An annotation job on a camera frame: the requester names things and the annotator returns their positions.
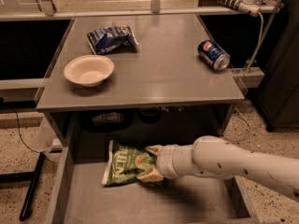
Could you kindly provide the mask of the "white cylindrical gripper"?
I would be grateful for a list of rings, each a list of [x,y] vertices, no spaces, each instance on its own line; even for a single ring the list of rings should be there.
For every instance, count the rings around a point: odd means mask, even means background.
[[[151,165],[136,178],[142,182],[158,182],[165,178],[176,179],[185,175],[195,176],[199,168],[192,160],[192,145],[147,146],[145,150],[157,157],[157,167]]]

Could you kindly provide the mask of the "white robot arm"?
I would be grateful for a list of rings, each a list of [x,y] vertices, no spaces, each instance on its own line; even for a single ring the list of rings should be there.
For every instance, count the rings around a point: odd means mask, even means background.
[[[191,145],[155,145],[146,150],[156,157],[156,162],[137,176],[142,182],[186,175],[218,179],[243,176],[299,201],[298,159],[245,150],[209,135]]]

